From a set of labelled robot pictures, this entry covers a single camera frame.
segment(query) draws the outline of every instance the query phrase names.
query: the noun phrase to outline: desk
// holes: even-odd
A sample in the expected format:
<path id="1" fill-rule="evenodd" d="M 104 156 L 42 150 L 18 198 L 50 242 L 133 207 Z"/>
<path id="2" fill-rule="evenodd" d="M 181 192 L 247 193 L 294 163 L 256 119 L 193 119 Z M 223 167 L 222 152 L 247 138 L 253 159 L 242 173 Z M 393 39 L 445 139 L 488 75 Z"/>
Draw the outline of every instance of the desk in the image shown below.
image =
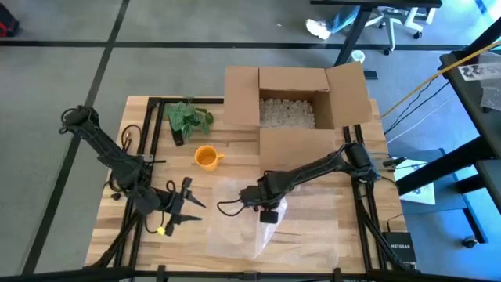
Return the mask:
<path id="1" fill-rule="evenodd" d="M 353 22 L 346 39 L 344 40 L 343 48 L 339 55 L 337 56 L 336 63 L 334 66 L 339 66 L 348 61 L 351 55 L 351 51 L 355 47 L 356 42 L 359 40 L 360 34 L 363 28 L 366 26 L 367 20 L 369 20 L 370 14 L 373 9 L 379 6 L 394 7 L 398 9 L 406 8 L 440 8 L 442 6 L 442 0 L 311 0 L 313 5 L 359 5 L 359 13 Z M 367 79 L 377 79 L 373 75 L 367 77 Z"/>
<path id="2" fill-rule="evenodd" d="M 148 99 L 147 96 L 128 97 L 120 133 L 130 124 L 143 124 Z M 371 100 L 371 105 L 375 119 L 362 125 L 365 144 L 370 151 L 387 152 L 376 101 Z M 304 184 L 298 196 L 288 197 L 289 208 L 284 220 L 264 252 L 254 261 L 209 256 L 206 253 L 207 228 L 211 221 L 211 210 L 215 208 L 211 200 L 212 186 L 223 177 L 257 179 L 261 176 L 258 131 L 255 128 L 224 125 L 221 104 L 197 106 L 207 108 L 213 113 L 212 133 L 206 136 L 195 132 L 189 143 L 175 147 L 168 122 L 162 122 L 156 159 L 167 160 L 167 164 L 155 164 L 152 186 L 163 189 L 168 179 L 174 180 L 179 186 L 183 177 L 193 178 L 193 194 L 204 202 L 207 208 L 202 209 L 188 203 L 183 207 L 183 213 L 200 216 L 204 220 L 184 222 L 176 226 L 172 237 L 142 232 L 136 269 L 156 270 L 158 265 L 166 265 L 167 270 L 172 271 L 252 270 L 263 273 L 332 273 L 335 267 L 333 263 L 336 262 L 332 259 L 323 261 L 327 259 L 326 250 L 332 249 L 337 253 L 337 266 L 343 273 L 365 272 L 353 189 L 350 177 L 343 173 L 331 173 L 315 179 Z M 153 126 L 154 122 L 150 125 L 148 140 L 153 137 Z M 132 138 L 131 152 L 137 148 L 139 136 L 132 134 Z M 337 130 L 335 142 L 336 144 L 344 142 L 342 128 Z M 226 154 L 225 160 L 215 172 L 205 172 L 194 163 L 195 150 L 203 144 L 211 144 Z M 393 178 L 390 172 L 383 174 Z M 110 198 L 111 194 L 108 188 L 103 191 L 86 264 L 100 257 L 121 228 L 126 199 L 122 197 L 119 201 L 114 201 Z M 402 213 L 398 191 L 393 183 L 384 180 L 375 183 L 374 197 L 382 226 L 385 226 L 390 217 Z M 301 208 L 298 208 L 298 199 L 301 199 Z M 150 228 L 153 228 L 151 226 L 156 226 L 160 221 L 160 214 L 154 212 L 148 216 L 147 221 L 150 223 Z M 405 230 L 404 218 L 392 219 L 391 229 Z M 130 251 L 130 245 L 129 240 L 125 248 L 126 254 Z M 369 249 L 373 266 L 377 268 L 376 245 L 371 236 L 369 236 Z M 284 254 L 296 255 L 295 263 L 284 263 L 276 259 L 283 258 Z M 127 255 L 124 257 L 124 263 L 128 263 Z"/>
<path id="3" fill-rule="evenodd" d="M 455 63 L 457 58 L 454 54 L 446 54 L 442 55 L 440 60 L 445 66 L 448 66 Z M 468 165 L 474 165 L 477 161 L 501 156 L 501 112 L 490 110 L 485 113 L 481 109 L 480 100 L 483 93 L 481 83 L 479 81 L 465 81 L 458 68 L 448 71 L 445 77 L 450 80 L 451 86 L 470 115 L 480 136 L 397 181 L 401 187 L 400 194 L 415 190 Z M 491 193 L 498 194 L 492 199 L 501 210 L 501 191 L 497 190 Z"/>
<path id="4" fill-rule="evenodd" d="M 470 46 L 458 52 L 442 55 L 440 60 L 444 67 L 450 66 L 493 43 L 500 35 L 501 19 L 498 19 Z M 501 61 L 499 57 L 495 56 L 486 58 L 488 59 L 481 62 Z M 476 62 L 477 59 L 473 58 L 465 64 L 475 64 Z M 501 184 L 498 177 L 499 168 L 501 167 L 499 164 L 499 157 L 501 157 L 501 112 L 497 110 L 484 111 L 481 108 L 480 101 L 483 88 L 480 81 L 465 81 L 457 67 L 444 73 L 444 77 L 450 81 L 480 136 L 397 181 L 398 187 L 400 187 L 399 193 L 408 193 L 443 176 L 450 175 L 461 168 L 475 165 L 478 175 L 446 187 L 449 190 L 447 192 L 450 194 L 465 194 L 486 187 L 498 211 L 501 212 Z M 467 208 L 463 210 L 474 231 L 474 236 L 478 243 L 487 243 L 488 240 L 474 212 L 470 208 L 467 199 L 464 198 L 464 200 Z"/>

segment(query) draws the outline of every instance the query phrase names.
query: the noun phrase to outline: black desk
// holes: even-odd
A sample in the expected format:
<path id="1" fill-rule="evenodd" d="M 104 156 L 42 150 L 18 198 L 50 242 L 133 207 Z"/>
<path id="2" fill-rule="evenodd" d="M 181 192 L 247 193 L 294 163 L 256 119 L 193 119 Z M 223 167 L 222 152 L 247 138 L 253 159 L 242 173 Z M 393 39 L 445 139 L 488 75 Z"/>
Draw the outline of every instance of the black desk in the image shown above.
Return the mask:
<path id="1" fill-rule="evenodd" d="M 444 66 L 448 66 L 455 63 L 458 59 L 454 54 L 446 54 L 442 55 L 440 60 Z M 492 57 L 492 60 L 497 61 L 499 59 Z M 479 81 L 465 81 L 458 68 L 448 71 L 445 78 L 450 80 L 451 86 L 470 115 L 480 136 L 397 181 L 401 195 L 461 168 L 475 165 L 478 161 L 499 158 L 501 156 L 501 111 L 490 110 L 484 112 L 482 110 L 480 107 L 481 95 L 483 93 L 481 83 Z M 484 169 L 483 172 L 485 172 L 483 174 L 485 177 L 492 179 L 488 175 L 488 172 L 490 174 L 493 173 L 491 170 Z M 483 175 L 472 176 L 458 182 L 457 189 L 462 193 L 467 193 L 486 187 Z M 494 204 L 501 211 L 501 190 L 495 185 L 491 185 L 488 189 L 492 195 Z"/>
<path id="2" fill-rule="evenodd" d="M 343 48 L 341 48 L 341 52 L 339 53 L 339 56 L 337 56 L 336 63 L 334 64 L 334 66 L 338 66 L 348 61 L 351 51 L 353 51 L 356 42 L 359 40 L 360 34 L 366 26 L 367 20 L 369 20 L 370 14 L 374 8 L 379 6 L 394 7 L 399 9 L 412 7 L 440 8 L 442 6 L 442 0 L 311 0 L 310 4 L 360 6 L 359 14 L 351 26 L 346 40 L 344 40 Z"/>
<path id="3" fill-rule="evenodd" d="M 464 50 L 442 55 L 440 57 L 442 67 L 450 66 L 473 52 L 483 49 L 497 40 L 499 36 L 501 36 L 501 18 Z M 501 59 L 496 56 L 483 56 L 480 63 L 489 62 L 501 62 Z M 478 56 L 465 64 L 475 63 L 478 63 Z M 461 168 L 475 165 L 478 174 L 459 182 L 456 180 L 454 185 L 449 186 L 449 192 L 465 194 L 485 187 L 498 211 L 501 212 L 501 160 L 499 159 L 501 156 L 501 111 L 482 109 L 480 107 L 483 93 L 481 83 L 465 81 L 457 67 L 445 73 L 444 77 L 451 82 L 451 86 L 470 115 L 480 136 L 401 178 L 397 181 L 398 192 L 403 195 L 446 175 L 454 176 L 453 172 Z M 467 199 L 464 199 L 465 204 L 469 205 Z M 478 243 L 486 243 L 485 235 L 471 208 L 467 207 L 463 210 Z"/>

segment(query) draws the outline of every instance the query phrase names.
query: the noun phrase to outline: butcher block tabletop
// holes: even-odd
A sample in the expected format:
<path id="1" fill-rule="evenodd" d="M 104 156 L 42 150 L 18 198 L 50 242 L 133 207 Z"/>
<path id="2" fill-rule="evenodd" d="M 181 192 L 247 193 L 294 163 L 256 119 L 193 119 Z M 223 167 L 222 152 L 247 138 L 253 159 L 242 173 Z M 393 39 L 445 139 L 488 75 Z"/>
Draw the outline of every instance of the butcher block tabletop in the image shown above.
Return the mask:
<path id="1" fill-rule="evenodd" d="M 128 97 L 118 133 L 118 144 L 120 144 L 120 134 L 126 126 L 142 127 L 148 99 L 148 96 Z M 222 249 L 225 247 L 225 245 L 221 247 L 222 242 L 235 244 L 236 241 L 242 239 L 241 237 L 245 237 L 243 229 L 254 228 L 243 226 L 244 219 L 248 219 L 252 216 L 250 213 L 254 212 L 246 209 L 245 213 L 231 218 L 234 225 L 227 224 L 228 219 L 225 219 L 226 223 L 214 220 L 214 217 L 219 215 L 213 197 L 220 195 L 221 193 L 218 192 L 221 191 L 213 191 L 213 189 L 214 187 L 221 189 L 220 183 L 225 179 L 245 181 L 261 177 L 259 132 L 256 128 L 224 125 L 222 104 L 197 104 L 196 106 L 206 108 L 214 115 L 211 134 L 204 135 L 200 131 L 195 131 L 187 144 L 176 147 L 171 137 L 169 123 L 163 121 L 156 160 L 167 162 L 154 165 L 151 185 L 157 189 L 165 189 L 165 183 L 173 180 L 179 190 L 184 177 L 192 178 L 193 195 L 207 208 L 187 201 L 182 208 L 182 213 L 195 215 L 203 220 L 184 222 L 176 226 L 172 237 L 149 234 L 143 230 L 136 269 L 156 270 L 159 265 L 166 265 L 167 271 L 331 273 L 334 267 L 340 267 L 343 273 L 365 272 L 351 179 L 349 175 L 340 172 L 330 173 L 304 183 L 299 189 L 286 196 L 288 208 L 283 221 L 257 257 L 252 258 L 252 255 L 239 248 L 238 245 L 234 248 Z M 387 152 L 379 110 L 373 99 L 371 106 L 375 115 L 374 121 L 361 125 L 366 147 L 370 152 Z M 157 108 L 152 114 L 149 136 L 146 140 L 146 152 L 150 150 L 156 111 Z M 350 129 L 354 139 L 355 131 L 353 127 Z M 132 144 L 128 152 L 133 154 L 139 145 L 139 133 L 134 129 L 131 129 L 131 138 Z M 334 142 L 336 146 L 344 142 L 342 128 L 336 129 Z M 217 151 L 225 154 L 225 159 L 214 172 L 204 171 L 194 160 L 193 155 L 196 149 L 202 145 L 212 145 Z M 381 174 L 393 179 L 390 172 L 381 172 Z M 382 179 L 375 183 L 373 192 L 380 226 L 382 231 L 385 231 L 386 221 L 402 213 L 398 191 L 394 183 Z M 85 261 L 86 265 L 95 262 L 120 231 L 127 199 L 122 197 L 119 201 L 114 201 L 110 198 L 112 193 L 114 192 L 108 187 L 103 190 L 96 226 Z M 166 214 L 165 222 L 168 219 L 169 214 Z M 161 213 L 154 211 L 148 215 L 146 221 L 150 230 L 155 230 L 161 221 Z M 403 216 L 392 219 L 390 225 L 392 231 L 405 231 Z M 124 265 L 128 263 L 133 233 L 134 230 L 131 231 L 125 247 Z M 377 268 L 376 245 L 368 230 L 367 233 L 373 267 Z"/>

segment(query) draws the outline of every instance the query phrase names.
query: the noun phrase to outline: floor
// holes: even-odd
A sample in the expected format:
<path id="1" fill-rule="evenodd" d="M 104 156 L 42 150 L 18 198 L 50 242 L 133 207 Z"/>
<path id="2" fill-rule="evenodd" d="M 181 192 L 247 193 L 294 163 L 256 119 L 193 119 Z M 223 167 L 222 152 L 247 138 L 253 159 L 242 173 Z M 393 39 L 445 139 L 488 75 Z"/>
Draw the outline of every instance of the floor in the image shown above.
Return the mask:
<path id="1" fill-rule="evenodd" d="M 4 183 L 0 197 L 0 276 L 22 271 L 56 185 L 70 146 L 70 136 L 57 133 L 64 110 L 95 97 L 93 106 L 102 128 L 116 136 L 129 95 L 222 95 L 228 65 L 331 67 L 346 35 L 342 31 L 324 42 L 308 34 L 306 18 L 326 19 L 339 7 L 309 5 L 304 0 L 2 2 L 20 20 L 23 30 L 16 38 L 0 40 L 0 176 Z M 478 1 L 461 0 L 461 5 L 453 0 L 443 2 L 433 24 L 425 25 L 421 39 L 415 40 L 412 31 L 396 27 L 398 48 L 390 56 L 375 50 L 387 44 L 386 32 L 376 27 L 364 29 L 358 43 L 366 54 L 364 67 L 379 74 L 379 80 L 367 84 L 381 112 L 432 75 L 440 66 L 441 54 L 471 43 L 499 16 L 495 14 L 496 5 L 499 9 L 496 1 L 483 1 L 487 7 L 483 14 Z M 115 24 L 120 10 L 123 22 Z M 147 42 L 156 42 L 156 48 L 149 48 L 144 44 Z M 197 44 L 201 42 L 214 44 Z M 405 51 L 415 45 L 421 51 Z M 424 95 L 431 95 L 444 83 L 438 78 Z M 413 130 L 391 141 L 391 153 L 440 147 L 450 151 L 477 136 L 447 86 L 390 132 L 387 140 L 445 101 Z M 401 110 L 384 119 L 386 129 Z M 81 267 L 105 177 L 106 169 L 96 161 L 95 153 L 81 143 L 37 272 Z M 441 256 L 425 257 L 421 269 L 425 273 L 501 280 L 501 270 L 495 265 L 495 254 L 501 251 L 497 224 L 501 215 L 486 191 L 468 197 L 491 241 L 473 249 L 458 247 L 457 241 L 471 233 L 460 211 L 407 215 L 409 229 L 423 239 L 419 242 L 426 242 L 416 246 L 417 250 L 423 249 L 423 254 L 430 254 L 429 250 L 437 246 L 443 250 Z"/>

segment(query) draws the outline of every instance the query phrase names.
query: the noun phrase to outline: black table leg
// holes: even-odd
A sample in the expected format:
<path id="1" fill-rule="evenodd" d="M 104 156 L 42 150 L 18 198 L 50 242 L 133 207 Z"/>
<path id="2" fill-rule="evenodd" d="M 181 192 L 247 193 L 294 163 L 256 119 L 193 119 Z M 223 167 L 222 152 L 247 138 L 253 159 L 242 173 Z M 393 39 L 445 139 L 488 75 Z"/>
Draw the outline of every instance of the black table leg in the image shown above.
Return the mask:
<path id="1" fill-rule="evenodd" d="M 469 193 L 484 187 L 485 183 L 480 175 L 473 175 L 467 179 L 456 182 L 456 189 L 460 193 Z"/>
<path id="2" fill-rule="evenodd" d="M 423 166 L 397 181 L 398 193 L 403 195 L 451 174 L 475 161 L 489 159 L 493 153 L 481 137 L 471 140 L 451 153 Z"/>
<path id="3" fill-rule="evenodd" d="M 486 31 L 484 31 L 473 43 L 471 43 L 464 50 L 454 52 L 456 58 L 461 60 L 462 58 L 469 56 L 470 54 L 492 44 L 497 38 L 501 36 L 501 18 L 499 18 L 495 23 L 493 23 Z"/>
<path id="4" fill-rule="evenodd" d="M 366 26 L 367 20 L 369 20 L 370 14 L 373 8 L 361 7 L 359 13 L 353 25 L 348 32 L 348 36 L 344 40 L 343 47 L 341 48 L 341 52 L 339 56 L 337 56 L 336 63 L 334 66 L 342 65 L 343 63 L 348 62 L 348 58 L 351 55 L 351 51 L 355 47 L 355 44 L 359 40 L 360 34 L 362 33 L 363 28 Z"/>

